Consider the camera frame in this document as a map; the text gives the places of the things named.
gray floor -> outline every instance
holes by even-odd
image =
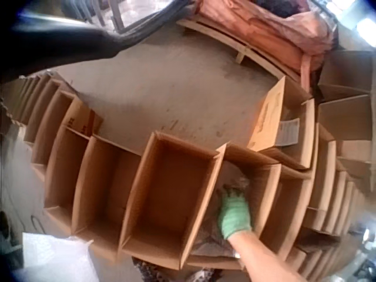
[[[252,62],[198,33],[167,26],[113,59],[58,67],[81,98],[104,118],[99,135],[142,152],[150,133],[161,130],[217,148],[230,140],[246,145],[261,98],[277,82]],[[30,149],[12,126],[2,146],[2,209],[21,234],[64,236],[43,214],[43,184],[31,170]],[[92,255],[101,281],[140,281],[125,257],[110,264]],[[227,281],[248,281],[231,273]]]

